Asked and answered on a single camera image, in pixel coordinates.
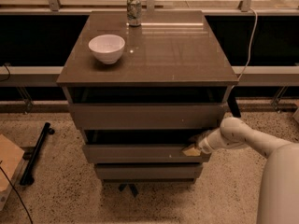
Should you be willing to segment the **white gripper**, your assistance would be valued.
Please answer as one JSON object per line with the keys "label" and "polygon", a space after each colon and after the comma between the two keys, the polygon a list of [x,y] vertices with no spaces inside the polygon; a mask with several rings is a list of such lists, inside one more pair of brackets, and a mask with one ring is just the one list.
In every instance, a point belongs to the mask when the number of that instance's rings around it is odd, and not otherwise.
{"label": "white gripper", "polygon": [[219,130],[206,131],[193,135],[189,141],[194,144],[182,150],[185,156],[198,157],[201,155],[201,151],[205,154],[211,154],[221,148],[221,132]]}

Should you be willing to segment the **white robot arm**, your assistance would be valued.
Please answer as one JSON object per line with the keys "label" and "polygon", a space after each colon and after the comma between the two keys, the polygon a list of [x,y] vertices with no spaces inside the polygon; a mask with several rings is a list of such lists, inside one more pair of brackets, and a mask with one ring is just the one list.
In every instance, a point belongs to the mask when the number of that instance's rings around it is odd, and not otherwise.
{"label": "white robot arm", "polygon": [[250,147],[266,159],[260,184],[256,224],[299,224],[299,144],[250,128],[229,117],[192,137],[182,149],[187,157],[218,149]]}

